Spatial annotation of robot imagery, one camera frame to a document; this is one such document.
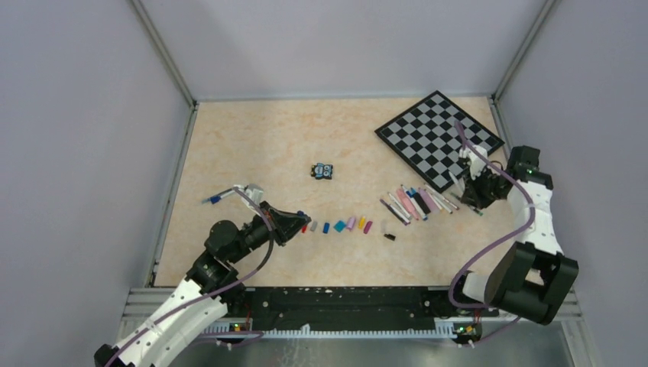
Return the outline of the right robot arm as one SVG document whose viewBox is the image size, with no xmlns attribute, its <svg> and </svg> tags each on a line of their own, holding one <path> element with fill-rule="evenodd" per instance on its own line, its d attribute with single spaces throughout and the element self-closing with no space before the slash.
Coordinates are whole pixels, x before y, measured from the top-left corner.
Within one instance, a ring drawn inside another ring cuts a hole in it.
<svg viewBox="0 0 648 367">
<path fill-rule="evenodd" d="M 450 309 L 470 314 L 487 305 L 546 325 L 553 321 L 578 276 L 578 262 L 564 255 L 556 239 L 550 201 L 553 182 L 539 169 L 536 148 L 512 148 L 504 169 L 486 158 L 481 146 L 461 148 L 460 163 L 468 168 L 462 203 L 485 209 L 506 200 L 514 215 L 513 242 L 487 276 L 468 272 L 462 285 L 448 294 Z"/>
</svg>

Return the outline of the pink highlighter pen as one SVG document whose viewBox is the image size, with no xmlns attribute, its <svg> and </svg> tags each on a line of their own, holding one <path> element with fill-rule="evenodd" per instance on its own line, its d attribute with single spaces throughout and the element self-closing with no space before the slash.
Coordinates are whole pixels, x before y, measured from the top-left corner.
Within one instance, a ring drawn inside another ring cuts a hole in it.
<svg viewBox="0 0 648 367">
<path fill-rule="evenodd" d="M 415 219 L 420 220 L 420 215 L 414 205 L 412 204 L 410 198 L 405 194 L 402 188 L 396 190 L 397 196 L 400 203 L 403 205 L 405 210 Z"/>
</svg>

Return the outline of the purple pen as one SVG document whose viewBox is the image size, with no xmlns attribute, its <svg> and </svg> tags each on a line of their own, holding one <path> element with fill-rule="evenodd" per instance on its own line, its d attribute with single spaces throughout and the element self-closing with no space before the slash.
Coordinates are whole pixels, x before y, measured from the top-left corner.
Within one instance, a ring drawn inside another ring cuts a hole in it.
<svg viewBox="0 0 648 367">
<path fill-rule="evenodd" d="M 408 226 L 410 221 L 397 209 L 395 209 L 391 204 L 387 203 L 383 199 L 379 199 L 380 203 L 387 208 L 387 210 L 395 216 L 404 226 Z"/>
</svg>

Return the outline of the light blue highlighter cap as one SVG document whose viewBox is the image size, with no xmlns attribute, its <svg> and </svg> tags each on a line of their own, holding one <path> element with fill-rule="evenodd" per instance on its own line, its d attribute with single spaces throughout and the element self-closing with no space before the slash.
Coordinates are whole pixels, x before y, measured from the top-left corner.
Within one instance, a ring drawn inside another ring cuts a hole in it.
<svg viewBox="0 0 648 367">
<path fill-rule="evenodd" d="M 343 231 L 345 230 L 345 228 L 346 228 L 346 223 L 345 223 L 344 221 L 342 221 L 342 220 L 339 220 L 339 221 L 338 221 L 338 222 L 333 226 L 333 228 L 334 228 L 334 230 L 335 230 L 336 232 L 343 232 Z"/>
</svg>

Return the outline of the blue cap whiteboard marker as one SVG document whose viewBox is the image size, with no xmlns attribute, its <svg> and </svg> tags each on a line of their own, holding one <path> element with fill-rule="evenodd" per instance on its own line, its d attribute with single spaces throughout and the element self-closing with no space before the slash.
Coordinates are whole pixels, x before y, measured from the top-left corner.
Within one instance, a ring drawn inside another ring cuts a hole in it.
<svg viewBox="0 0 648 367">
<path fill-rule="evenodd" d="M 425 212 L 422 210 L 416 199 L 413 197 L 413 195 L 408 191 L 408 189 L 404 186 L 401 185 L 401 189 L 404 191 L 404 193 L 408 196 L 408 199 L 412 203 L 412 206 L 416 210 L 416 213 L 419 215 L 421 220 L 427 221 L 428 216 L 425 214 Z"/>
</svg>

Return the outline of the blue cap pen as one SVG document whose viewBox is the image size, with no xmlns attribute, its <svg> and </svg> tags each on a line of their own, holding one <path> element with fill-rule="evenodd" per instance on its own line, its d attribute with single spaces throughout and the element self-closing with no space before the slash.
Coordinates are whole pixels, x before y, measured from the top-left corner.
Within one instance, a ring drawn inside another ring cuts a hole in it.
<svg viewBox="0 0 648 367">
<path fill-rule="evenodd" d="M 202 204 L 207 204 L 207 203 L 215 204 L 215 203 L 218 203 L 219 201 L 225 199 L 227 196 L 230 196 L 233 193 L 234 193 L 234 188 L 230 187 L 227 190 L 224 190 L 224 191 L 222 191 L 220 193 L 217 193 L 215 195 L 212 195 L 210 197 L 207 197 L 207 198 L 201 200 L 201 203 Z"/>
</svg>

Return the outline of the yellow cap white marker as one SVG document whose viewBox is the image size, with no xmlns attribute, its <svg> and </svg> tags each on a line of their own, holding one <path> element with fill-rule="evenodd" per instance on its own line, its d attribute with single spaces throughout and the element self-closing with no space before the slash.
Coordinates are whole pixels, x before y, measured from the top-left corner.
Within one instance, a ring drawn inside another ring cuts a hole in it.
<svg viewBox="0 0 648 367">
<path fill-rule="evenodd" d="M 426 191 L 432 196 L 432 198 L 449 214 L 453 214 L 453 209 L 449 206 L 444 199 L 428 184 L 425 184 Z"/>
</svg>

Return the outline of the light purple highlighter cap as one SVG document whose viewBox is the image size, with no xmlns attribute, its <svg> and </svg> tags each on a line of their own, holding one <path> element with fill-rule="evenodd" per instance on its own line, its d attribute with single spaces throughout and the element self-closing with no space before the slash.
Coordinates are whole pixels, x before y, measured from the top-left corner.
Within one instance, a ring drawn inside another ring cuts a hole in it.
<svg viewBox="0 0 648 367">
<path fill-rule="evenodd" d="M 350 217 L 350 218 L 348 219 L 345 228 L 346 228 L 347 230 L 349 230 L 349 231 L 352 231 L 352 230 L 354 229 L 354 227 L 355 227 L 355 224 L 356 224 L 356 217 L 355 217 L 355 216 L 352 216 L 352 217 Z"/>
</svg>

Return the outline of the blue black highlighter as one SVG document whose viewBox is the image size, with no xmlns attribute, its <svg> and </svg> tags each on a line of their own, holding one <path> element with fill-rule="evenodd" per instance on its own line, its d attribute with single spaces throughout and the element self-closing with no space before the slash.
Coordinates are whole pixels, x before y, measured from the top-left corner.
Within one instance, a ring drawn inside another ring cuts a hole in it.
<svg viewBox="0 0 648 367">
<path fill-rule="evenodd" d="M 423 197 L 418 192 L 416 192 L 413 188 L 411 188 L 409 194 L 412 198 L 414 198 L 415 202 L 417 203 L 417 205 L 420 207 L 420 209 L 425 215 L 431 213 L 431 210 L 427 206 L 426 202 L 423 200 Z"/>
</svg>

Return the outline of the light pink highlighter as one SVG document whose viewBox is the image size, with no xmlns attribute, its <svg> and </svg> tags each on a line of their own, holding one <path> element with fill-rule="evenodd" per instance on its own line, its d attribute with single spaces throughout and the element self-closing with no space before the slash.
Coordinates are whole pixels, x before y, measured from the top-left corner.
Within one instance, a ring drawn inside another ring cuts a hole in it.
<svg viewBox="0 0 648 367">
<path fill-rule="evenodd" d="M 429 208 L 431 213 L 438 213 L 439 212 L 439 206 L 436 204 L 436 201 L 432 198 L 432 196 L 423 188 L 418 189 L 418 194 L 422 197 L 424 203 L 426 206 Z"/>
</svg>

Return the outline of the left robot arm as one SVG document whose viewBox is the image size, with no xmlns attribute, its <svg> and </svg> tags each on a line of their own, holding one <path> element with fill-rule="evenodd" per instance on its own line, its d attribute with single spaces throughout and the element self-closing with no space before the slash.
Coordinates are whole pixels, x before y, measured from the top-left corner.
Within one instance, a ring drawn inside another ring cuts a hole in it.
<svg viewBox="0 0 648 367">
<path fill-rule="evenodd" d="M 284 212 L 267 202 L 241 227 L 229 220 L 216 222 L 204 252 L 171 295 L 123 340 L 100 346 L 94 363 L 169 366 L 206 327 L 244 309 L 245 279 L 233 265 L 262 245 L 285 245 L 310 222 L 305 213 Z"/>
</svg>

